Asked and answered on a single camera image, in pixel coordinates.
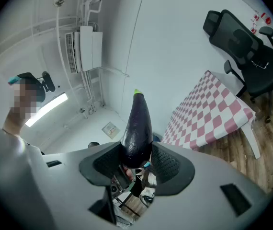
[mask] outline black office chair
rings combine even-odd
[[[232,72],[246,86],[254,103],[263,93],[269,94],[269,113],[266,123],[271,121],[273,90],[273,49],[246,28],[231,12],[209,11],[204,31],[210,35],[211,44],[227,52],[236,62],[244,77],[243,81],[232,69],[230,62],[225,63],[225,71]],[[266,35],[273,46],[273,29],[261,27],[260,34]]]

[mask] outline hand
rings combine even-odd
[[[124,169],[124,171],[126,171],[126,175],[129,177],[129,180],[130,180],[130,181],[133,181],[134,178],[135,178],[135,176],[134,176],[134,174],[132,173],[132,170],[129,169],[129,168],[127,168],[127,167],[125,167],[125,166],[123,166],[123,169]]]

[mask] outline checkered tablecloth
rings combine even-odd
[[[254,119],[255,112],[206,71],[173,112],[162,142],[196,149]]]

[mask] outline person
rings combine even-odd
[[[100,144],[98,142],[92,141],[89,143],[88,148],[99,146]]]
[[[3,130],[19,136],[24,124],[36,113],[39,103],[45,99],[45,91],[39,81],[31,74],[27,78],[15,76],[8,84],[14,89],[14,106],[3,125]]]

